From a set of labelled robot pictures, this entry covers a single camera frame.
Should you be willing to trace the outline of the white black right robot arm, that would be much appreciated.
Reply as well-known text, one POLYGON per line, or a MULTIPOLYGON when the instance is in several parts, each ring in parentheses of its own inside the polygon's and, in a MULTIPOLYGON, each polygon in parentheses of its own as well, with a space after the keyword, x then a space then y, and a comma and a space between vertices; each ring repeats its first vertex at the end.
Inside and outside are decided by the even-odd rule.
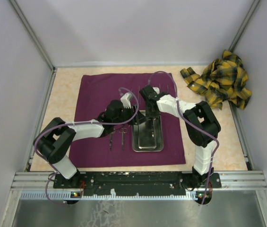
POLYGON ((166 113, 184 120, 188 136, 195 145, 191 180, 198 187, 206 186, 213 172, 213 157, 219 147, 217 137, 221 131, 220 123, 209 104, 205 101, 185 102, 166 92, 158 93, 150 85, 139 93, 145 101, 147 117, 156 118, 166 113))

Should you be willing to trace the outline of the surgical scissors steel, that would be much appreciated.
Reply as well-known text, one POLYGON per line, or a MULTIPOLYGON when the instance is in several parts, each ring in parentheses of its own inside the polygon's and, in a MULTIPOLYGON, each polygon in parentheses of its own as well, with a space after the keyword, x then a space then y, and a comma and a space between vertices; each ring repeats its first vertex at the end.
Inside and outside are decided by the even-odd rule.
POLYGON ((120 128, 119 133, 121 134, 121 150, 124 151, 125 134, 128 132, 128 128, 120 128))

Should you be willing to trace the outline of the purple cloth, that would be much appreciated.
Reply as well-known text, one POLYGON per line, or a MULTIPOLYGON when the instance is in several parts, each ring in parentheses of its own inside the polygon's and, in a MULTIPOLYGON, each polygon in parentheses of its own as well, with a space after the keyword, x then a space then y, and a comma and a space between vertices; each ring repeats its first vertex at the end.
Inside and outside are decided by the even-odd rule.
MULTIPOLYGON (((105 111, 112 100, 120 98, 119 88, 127 88, 136 96, 147 84, 159 87, 175 95, 171 79, 164 74, 101 74, 84 75, 78 94, 76 122, 95 119, 105 111)), ((162 166, 185 164, 184 147, 180 120, 167 113, 161 114, 164 148, 160 152, 135 152, 132 148, 132 132, 125 134, 124 151, 121 150, 121 134, 113 135, 112 152, 109 137, 88 138, 72 142, 69 158, 79 168, 120 167, 120 166, 162 166)))

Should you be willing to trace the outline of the steel instrument tray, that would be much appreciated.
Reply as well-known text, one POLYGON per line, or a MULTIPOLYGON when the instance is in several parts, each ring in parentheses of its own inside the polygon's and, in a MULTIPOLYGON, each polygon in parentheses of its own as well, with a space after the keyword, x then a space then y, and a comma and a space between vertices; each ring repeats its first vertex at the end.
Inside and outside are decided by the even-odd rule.
POLYGON ((161 117, 155 118, 156 137, 149 131, 149 121, 134 125, 132 129, 132 148, 135 152, 160 152, 164 148, 163 129, 161 117))

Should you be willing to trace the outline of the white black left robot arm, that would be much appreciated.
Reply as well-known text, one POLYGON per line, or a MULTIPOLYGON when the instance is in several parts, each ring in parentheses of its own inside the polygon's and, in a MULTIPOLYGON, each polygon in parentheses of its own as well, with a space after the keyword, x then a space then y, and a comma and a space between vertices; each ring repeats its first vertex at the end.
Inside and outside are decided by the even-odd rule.
POLYGON ((54 118, 35 138, 35 152, 59 172, 63 181, 71 188, 78 186, 78 169, 66 153, 72 142, 88 138, 102 138, 111 134, 116 125, 139 125, 146 121, 138 106, 125 107, 120 100, 112 100, 97 118, 85 122, 66 123, 54 118))

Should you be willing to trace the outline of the steel forceps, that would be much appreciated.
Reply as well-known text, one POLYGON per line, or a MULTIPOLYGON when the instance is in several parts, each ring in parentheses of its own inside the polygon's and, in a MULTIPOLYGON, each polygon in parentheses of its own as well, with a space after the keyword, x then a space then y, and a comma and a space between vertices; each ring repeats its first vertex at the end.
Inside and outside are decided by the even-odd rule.
POLYGON ((112 152, 112 142, 113 142, 113 135, 116 132, 116 130, 113 130, 109 135, 109 150, 112 152))

